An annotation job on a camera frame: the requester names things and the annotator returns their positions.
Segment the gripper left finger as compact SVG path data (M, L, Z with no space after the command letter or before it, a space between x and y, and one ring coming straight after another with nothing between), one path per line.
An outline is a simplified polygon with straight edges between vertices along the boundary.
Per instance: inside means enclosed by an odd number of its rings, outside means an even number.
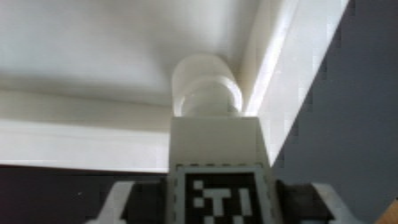
M106 203L84 224L164 224L166 193L161 181L120 181Z

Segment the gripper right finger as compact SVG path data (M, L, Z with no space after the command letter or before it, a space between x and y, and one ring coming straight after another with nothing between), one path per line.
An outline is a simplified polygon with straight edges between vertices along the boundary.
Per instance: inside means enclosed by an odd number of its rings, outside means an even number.
M276 184L283 224L356 224L356 216L328 184Z

